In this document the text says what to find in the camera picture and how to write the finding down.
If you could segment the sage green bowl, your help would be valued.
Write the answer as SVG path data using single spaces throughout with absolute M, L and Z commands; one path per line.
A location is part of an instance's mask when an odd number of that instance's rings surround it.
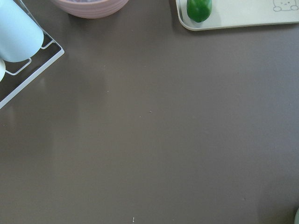
M 299 209 L 297 209 L 295 218 L 294 218 L 294 224 L 299 224 Z

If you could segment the pink ribbed bowl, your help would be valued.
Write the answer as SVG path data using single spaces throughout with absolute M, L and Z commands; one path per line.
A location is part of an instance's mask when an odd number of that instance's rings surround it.
M 51 0 L 51 2 L 64 12 L 76 17 L 97 19 L 118 12 L 128 3 L 128 0 Z

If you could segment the green lime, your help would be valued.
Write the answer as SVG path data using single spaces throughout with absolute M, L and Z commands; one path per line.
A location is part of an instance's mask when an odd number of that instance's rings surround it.
M 187 0 L 186 10 L 191 20 L 197 23 L 203 22 L 212 12 L 212 0 Z

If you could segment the beige rabbit tray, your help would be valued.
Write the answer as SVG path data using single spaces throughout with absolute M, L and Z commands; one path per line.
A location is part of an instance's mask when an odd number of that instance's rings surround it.
M 191 31 L 299 22 L 297 0 L 213 0 L 210 16 L 197 23 L 189 18 L 186 0 L 177 0 L 180 23 Z

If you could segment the light blue cup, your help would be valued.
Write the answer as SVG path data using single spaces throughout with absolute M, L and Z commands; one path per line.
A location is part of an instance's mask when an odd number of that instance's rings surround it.
M 0 2 L 0 57 L 21 62 L 36 54 L 44 41 L 42 29 L 13 1 Z

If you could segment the white cup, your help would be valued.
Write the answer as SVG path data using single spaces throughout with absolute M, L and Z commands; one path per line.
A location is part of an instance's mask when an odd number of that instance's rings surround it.
M 0 81 L 2 81 L 4 75 L 6 73 L 6 65 L 2 58 L 0 58 Z

